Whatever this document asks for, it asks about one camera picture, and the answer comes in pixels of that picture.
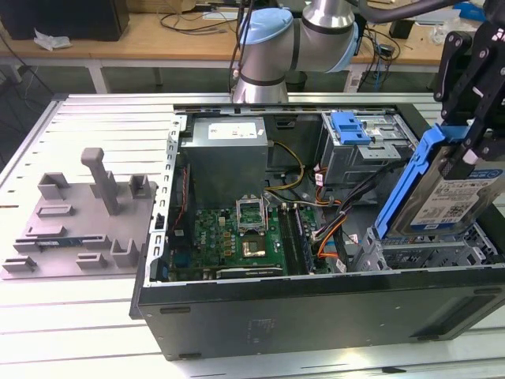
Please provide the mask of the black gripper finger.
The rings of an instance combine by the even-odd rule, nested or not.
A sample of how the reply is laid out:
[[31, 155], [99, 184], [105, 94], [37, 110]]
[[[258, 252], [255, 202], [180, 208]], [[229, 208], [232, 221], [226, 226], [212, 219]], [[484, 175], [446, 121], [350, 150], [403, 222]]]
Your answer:
[[478, 160], [498, 160], [498, 31], [449, 32], [434, 89], [443, 125], [473, 123], [440, 169], [444, 178], [465, 178]]
[[482, 130], [475, 143], [475, 153], [483, 160], [504, 160], [504, 129]]

